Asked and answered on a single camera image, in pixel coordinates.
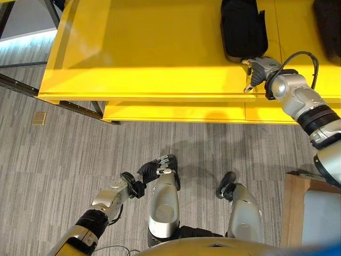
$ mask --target black joint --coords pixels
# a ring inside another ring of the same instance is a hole
[[[301,114],[297,123],[310,135],[317,129],[338,119],[340,117],[329,106],[319,105]]]
[[[109,224],[108,217],[99,210],[87,210],[75,225],[89,229],[99,239]]]
[[[128,183],[128,193],[131,198],[141,198],[144,196],[144,190],[146,185],[140,181],[135,181],[134,176],[129,172],[124,172],[120,174]]]

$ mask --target black pouch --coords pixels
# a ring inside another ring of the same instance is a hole
[[[261,57],[267,50],[265,11],[256,0],[223,0],[221,31],[226,58],[235,63]]]

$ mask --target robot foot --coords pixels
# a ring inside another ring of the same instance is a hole
[[[225,198],[228,201],[233,200],[233,191],[236,188],[234,181],[236,180],[236,174],[234,172],[227,172],[220,182],[215,195],[219,199]]]

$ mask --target black bag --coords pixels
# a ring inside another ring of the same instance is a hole
[[[226,58],[235,63],[261,57],[267,50],[265,11],[256,0],[223,0],[221,30]]]
[[[315,0],[314,11],[327,58],[341,66],[340,0]]]

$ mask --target yellow shelf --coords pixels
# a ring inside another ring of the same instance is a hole
[[[221,0],[73,0],[58,27],[39,98],[48,100],[257,101],[244,69],[226,60]],[[273,0],[269,49],[280,60]]]
[[[341,103],[331,104],[341,115]],[[278,102],[130,102],[110,101],[105,121],[296,124]]]

